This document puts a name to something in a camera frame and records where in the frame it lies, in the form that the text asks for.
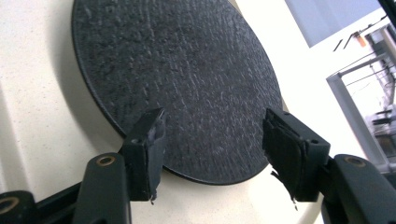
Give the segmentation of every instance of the black circular plate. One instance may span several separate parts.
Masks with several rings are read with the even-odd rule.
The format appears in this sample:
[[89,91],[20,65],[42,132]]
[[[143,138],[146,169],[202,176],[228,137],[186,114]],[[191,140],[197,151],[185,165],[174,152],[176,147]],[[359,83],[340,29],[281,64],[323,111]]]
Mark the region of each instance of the black circular plate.
[[261,43],[227,0],[76,0],[73,39],[82,75],[123,136],[164,107],[164,167],[228,185],[267,164],[265,108],[281,108]]

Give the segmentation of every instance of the clamp jaw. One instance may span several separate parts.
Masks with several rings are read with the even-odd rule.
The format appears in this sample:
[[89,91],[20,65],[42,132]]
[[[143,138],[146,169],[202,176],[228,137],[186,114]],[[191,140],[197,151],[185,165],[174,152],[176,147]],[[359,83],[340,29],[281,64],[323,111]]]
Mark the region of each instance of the clamp jaw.
[[325,223],[396,223],[396,190],[367,160],[329,157],[330,144],[292,114],[267,109],[263,149],[292,200],[324,195]]

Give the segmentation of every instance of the speckled texture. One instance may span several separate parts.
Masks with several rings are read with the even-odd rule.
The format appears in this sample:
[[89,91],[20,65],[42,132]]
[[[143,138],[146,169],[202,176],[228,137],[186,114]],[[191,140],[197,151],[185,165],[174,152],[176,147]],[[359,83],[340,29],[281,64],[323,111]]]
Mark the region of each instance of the speckled texture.
[[257,37],[227,1],[76,0],[73,37],[92,95],[121,134],[167,112],[164,166],[227,185],[267,164],[262,119],[281,108]]

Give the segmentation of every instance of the round disc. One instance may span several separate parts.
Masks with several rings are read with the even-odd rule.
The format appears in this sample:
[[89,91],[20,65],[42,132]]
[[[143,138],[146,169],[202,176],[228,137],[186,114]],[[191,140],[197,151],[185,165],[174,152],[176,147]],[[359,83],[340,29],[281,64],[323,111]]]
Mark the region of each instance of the round disc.
[[266,107],[281,108],[261,43],[227,0],[76,0],[73,39],[82,75],[125,135],[164,107],[164,167],[228,185],[267,164]]

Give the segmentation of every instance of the white countertop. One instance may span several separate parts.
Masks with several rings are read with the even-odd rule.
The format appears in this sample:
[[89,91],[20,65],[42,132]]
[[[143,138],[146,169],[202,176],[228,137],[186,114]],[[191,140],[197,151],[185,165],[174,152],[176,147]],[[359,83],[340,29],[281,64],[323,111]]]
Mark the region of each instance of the white countertop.
[[[121,146],[79,73],[72,3],[0,3],[1,192],[27,189],[42,200],[81,181],[90,158]],[[328,140],[332,154],[363,155],[325,80],[335,70],[312,56],[320,48],[307,49],[286,4],[237,3],[269,55],[290,112]],[[163,172],[155,204],[132,203],[134,223],[312,223],[318,204],[298,203],[296,211],[271,170],[227,187]]]

